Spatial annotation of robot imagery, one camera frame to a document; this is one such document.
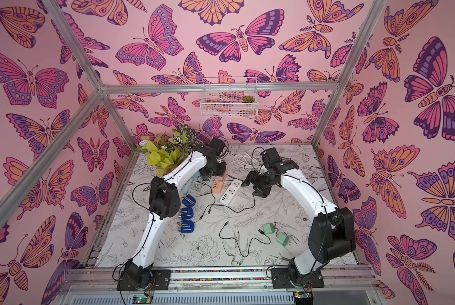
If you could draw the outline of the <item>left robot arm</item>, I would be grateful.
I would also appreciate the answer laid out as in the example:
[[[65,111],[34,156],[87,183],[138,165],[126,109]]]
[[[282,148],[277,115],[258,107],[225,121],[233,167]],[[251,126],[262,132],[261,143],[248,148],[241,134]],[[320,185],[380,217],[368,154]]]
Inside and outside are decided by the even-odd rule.
[[[199,173],[204,177],[222,177],[226,171],[226,162],[218,157],[226,147],[223,140],[214,137],[208,144],[197,144],[185,160],[163,177],[155,177],[149,183],[150,212],[147,228],[132,258],[123,265],[119,272],[118,291],[143,291],[153,287],[152,272],[155,252],[164,229],[169,221],[180,211],[180,190]]]

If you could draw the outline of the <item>orange power strip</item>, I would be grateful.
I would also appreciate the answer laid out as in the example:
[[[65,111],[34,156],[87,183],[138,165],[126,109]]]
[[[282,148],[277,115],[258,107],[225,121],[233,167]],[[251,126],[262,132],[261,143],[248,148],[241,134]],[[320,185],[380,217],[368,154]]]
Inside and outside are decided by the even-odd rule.
[[[219,195],[222,193],[222,188],[225,183],[226,177],[227,177],[228,172],[225,171],[223,176],[216,176],[214,178],[213,184],[212,184],[212,192],[215,195]]]

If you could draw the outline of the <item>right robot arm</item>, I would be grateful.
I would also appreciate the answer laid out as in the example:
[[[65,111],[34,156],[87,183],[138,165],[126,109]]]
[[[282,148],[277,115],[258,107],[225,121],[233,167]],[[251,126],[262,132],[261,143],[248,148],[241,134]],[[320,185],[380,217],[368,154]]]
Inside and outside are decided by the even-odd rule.
[[[348,208],[339,208],[326,199],[305,178],[299,165],[284,159],[276,148],[261,152],[265,171],[253,170],[244,186],[253,186],[253,195],[267,198],[273,186],[288,191],[311,216],[308,249],[289,261],[287,273],[294,285],[302,286],[331,260],[353,252],[356,248],[354,217]]]

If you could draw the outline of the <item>white power strip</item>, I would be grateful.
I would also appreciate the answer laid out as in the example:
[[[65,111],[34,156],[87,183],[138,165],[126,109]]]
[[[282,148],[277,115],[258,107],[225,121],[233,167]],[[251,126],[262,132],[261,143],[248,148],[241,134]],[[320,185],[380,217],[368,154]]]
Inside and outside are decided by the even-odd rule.
[[[220,197],[219,203],[221,205],[228,205],[231,203],[233,198],[236,196],[236,193],[239,191],[242,185],[242,181],[239,179],[234,179],[230,186],[226,189],[224,194]]]

